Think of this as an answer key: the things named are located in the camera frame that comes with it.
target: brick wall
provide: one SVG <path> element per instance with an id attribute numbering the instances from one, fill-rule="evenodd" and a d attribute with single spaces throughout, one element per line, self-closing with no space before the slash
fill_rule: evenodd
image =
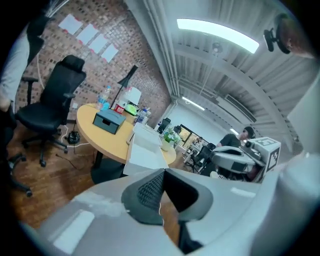
<path id="1" fill-rule="evenodd" d="M 72 14 L 83 23 L 74 35 L 63 32 L 58 27 L 68 14 Z M 137 65 L 139 68 L 129 85 L 141 91 L 139 106 L 151 108 L 148 123 L 155 126 L 171 102 L 170 95 L 147 40 L 123 1 L 70 0 L 53 18 L 54 20 L 47 25 L 42 34 L 45 43 L 39 52 L 39 70 L 43 84 L 46 85 L 55 64 L 72 54 L 85 60 L 84 71 L 87 75 L 85 81 L 75 91 L 74 102 L 79 106 L 95 103 L 97 94 L 107 85 L 112 88 L 109 99 L 111 102 L 120 88 L 117 82 L 127 75 L 133 65 Z M 99 55 L 92 53 L 88 46 L 81 45 L 76 39 L 88 24 L 93 24 L 108 40 Z M 111 43 L 119 52 L 110 63 L 106 63 L 100 55 Z M 38 77 L 36 59 L 27 67 L 25 76 Z M 39 100 L 41 92 L 40 83 L 34 83 L 32 102 Z M 16 111 L 26 104 L 27 85 L 21 83 L 16 94 Z M 68 119 L 74 120 L 76 112 L 76 109 L 71 108 Z"/>

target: teal box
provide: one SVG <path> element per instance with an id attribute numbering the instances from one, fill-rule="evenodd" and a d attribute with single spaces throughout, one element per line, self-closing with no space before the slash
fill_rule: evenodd
<path id="1" fill-rule="evenodd" d="M 109 133 L 116 134 L 125 120 L 125 116 L 112 109 L 106 109 L 95 114 L 93 124 Z"/>

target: red object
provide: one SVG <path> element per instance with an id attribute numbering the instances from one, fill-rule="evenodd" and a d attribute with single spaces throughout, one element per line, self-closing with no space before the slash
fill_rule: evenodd
<path id="1" fill-rule="evenodd" d="M 124 108 L 122 106 L 119 106 L 118 104 L 115 105 L 115 108 L 114 108 L 114 111 L 119 113 L 119 114 L 122 114 L 124 112 Z"/>

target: chair base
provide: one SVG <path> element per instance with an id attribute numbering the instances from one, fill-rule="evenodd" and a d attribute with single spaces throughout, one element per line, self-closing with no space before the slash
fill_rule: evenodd
<path id="1" fill-rule="evenodd" d="M 196 170 L 196 166 L 195 166 L 193 163 L 188 163 L 188 162 L 186 162 L 184 165 L 191 167 L 192 172 L 193 172 L 194 174 L 198 174 L 198 173 L 199 173 L 199 172 Z"/>
<path id="2" fill-rule="evenodd" d="M 41 141 L 40 143 L 40 160 L 39 160 L 39 163 L 42 167 L 46 167 L 47 163 L 46 161 L 44 160 L 44 153 L 45 153 L 45 144 L 46 144 L 46 141 L 49 141 L 53 144 L 56 144 L 56 145 L 59 145 L 59 146 L 62 146 L 64 147 L 64 150 L 63 152 L 65 154 L 68 153 L 68 146 L 64 143 L 62 143 L 61 141 L 57 140 L 53 135 L 43 135 L 43 134 L 39 134 L 39 135 L 36 135 L 36 136 L 33 136 L 31 138 L 28 138 L 28 139 L 25 139 L 22 141 L 22 145 L 25 149 L 27 149 L 29 147 L 28 143 L 30 142 L 35 142 L 35 141 Z"/>
<path id="3" fill-rule="evenodd" d="M 26 161 L 26 157 L 22 155 L 22 153 L 16 154 L 8 159 L 8 165 L 10 168 L 10 183 L 13 188 L 25 192 L 26 196 L 29 198 L 32 196 L 30 187 L 18 182 L 14 177 L 14 169 L 20 161 Z"/>

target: white paper on wall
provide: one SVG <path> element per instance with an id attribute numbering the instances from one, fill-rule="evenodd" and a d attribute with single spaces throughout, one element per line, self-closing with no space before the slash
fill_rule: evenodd
<path id="1" fill-rule="evenodd" d="M 108 40 L 105 38 L 103 34 L 98 35 L 92 43 L 89 44 L 89 48 L 94 53 L 99 53 L 101 49 L 106 45 Z"/>
<path id="2" fill-rule="evenodd" d="M 101 57 L 109 63 L 118 51 L 119 50 L 113 44 L 110 44 L 108 48 L 102 53 Z"/>
<path id="3" fill-rule="evenodd" d="M 77 20 L 72 14 L 68 14 L 58 26 L 73 35 L 82 25 L 81 21 Z"/>
<path id="4" fill-rule="evenodd" d="M 86 26 L 76 37 L 82 45 L 86 45 L 99 32 L 92 24 Z"/>

